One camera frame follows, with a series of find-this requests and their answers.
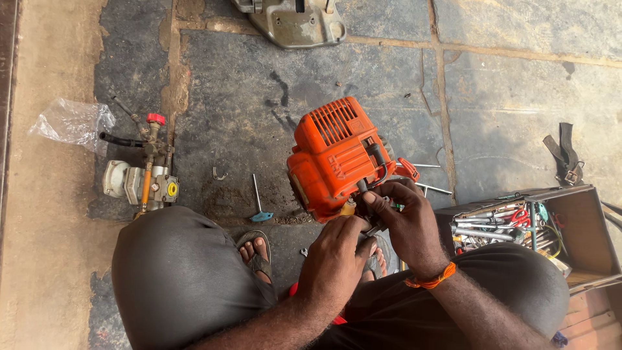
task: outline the metal base plate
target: metal base plate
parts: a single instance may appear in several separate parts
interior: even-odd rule
[[[329,10],[332,13],[326,11],[327,0],[305,0],[304,12],[296,12],[296,0],[262,0],[261,4],[261,13],[249,13],[248,17],[283,49],[338,45],[346,39],[346,27],[334,5]]]

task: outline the engine cover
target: engine cover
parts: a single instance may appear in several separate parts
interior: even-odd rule
[[[287,158],[292,188],[318,222],[339,216],[365,179],[368,184],[395,171],[377,128],[353,97],[328,103],[302,117],[294,131],[297,146]],[[378,144],[387,174],[366,148]]]

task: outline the hairy arm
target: hairy arm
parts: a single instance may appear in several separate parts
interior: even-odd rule
[[[429,291],[474,349],[553,348],[548,340],[460,270]],[[463,302],[465,296],[468,296],[467,308]]]
[[[202,349],[298,349],[311,342],[331,322],[326,313],[306,308],[290,298],[265,313],[192,346]]]
[[[359,217],[331,220],[309,247],[294,296],[190,349],[297,349],[315,339],[346,305],[365,260],[376,250],[375,238],[356,246],[360,232],[369,228]]]
[[[391,180],[366,192],[365,201],[389,227],[391,243],[415,277],[429,281],[449,264],[430,202],[414,182]],[[382,197],[403,204],[393,211]],[[551,349],[549,341],[460,270],[429,290],[475,349]],[[468,299],[468,307],[463,301]]]

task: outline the yellow hose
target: yellow hose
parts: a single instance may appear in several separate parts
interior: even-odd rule
[[[555,254],[551,255],[551,257],[549,259],[553,259],[554,257],[559,255],[559,252],[562,251],[562,236],[559,235],[559,232],[557,230],[555,230],[555,228],[553,228],[553,226],[549,226],[549,225],[545,225],[544,227],[548,227],[550,228],[553,232],[555,232],[555,235],[557,236],[557,251],[555,252]]]
[[[147,211],[147,207],[143,204],[149,200],[149,187],[151,186],[151,162],[147,162],[145,166],[145,176],[142,180],[142,196],[141,196],[141,212]]]

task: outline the leg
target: leg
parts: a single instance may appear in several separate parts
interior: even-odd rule
[[[452,261],[539,333],[552,336],[562,322],[568,286],[542,255],[516,244],[498,243]],[[348,323],[331,327],[315,346],[464,348],[462,332],[436,299],[424,289],[403,283],[410,276],[401,272],[361,286],[346,307]],[[469,307],[468,296],[464,307]]]
[[[114,295],[134,349],[178,348],[277,302],[218,225],[185,207],[147,213],[121,230]]]

